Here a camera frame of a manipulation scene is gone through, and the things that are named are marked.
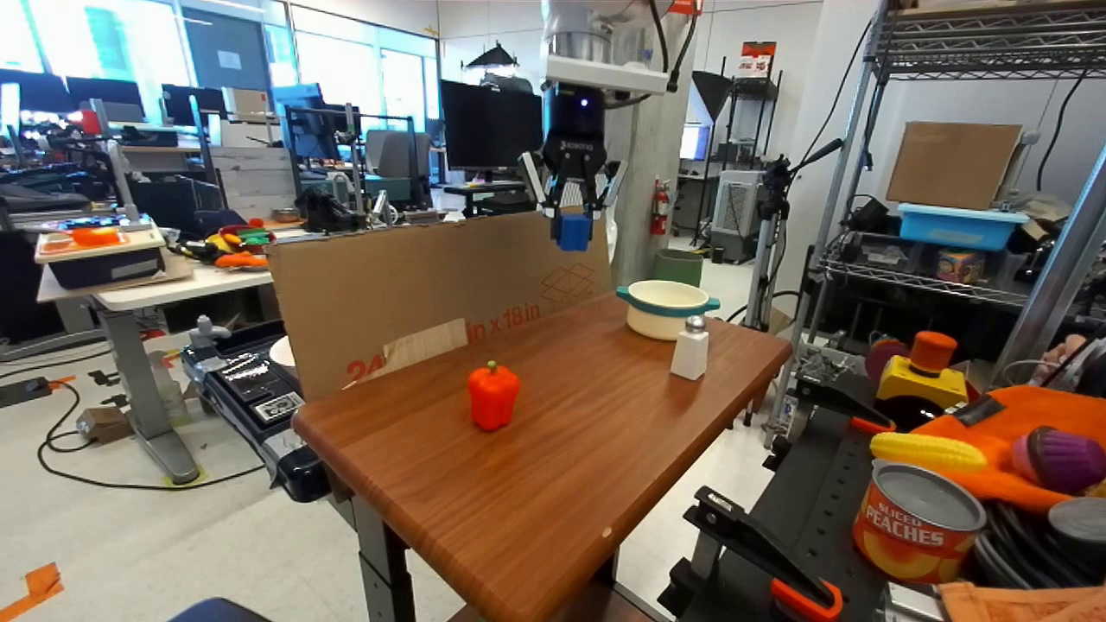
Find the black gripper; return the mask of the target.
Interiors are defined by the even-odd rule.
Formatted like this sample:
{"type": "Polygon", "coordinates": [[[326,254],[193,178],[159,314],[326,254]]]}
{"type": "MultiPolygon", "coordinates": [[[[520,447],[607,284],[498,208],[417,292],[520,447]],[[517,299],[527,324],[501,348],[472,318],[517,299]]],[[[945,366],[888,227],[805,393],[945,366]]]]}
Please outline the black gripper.
{"type": "Polygon", "coordinates": [[[580,208],[596,210],[595,178],[607,164],[604,108],[595,86],[555,86],[545,95],[543,164],[548,169],[545,206],[558,208],[563,188],[580,188],[580,208]]]}

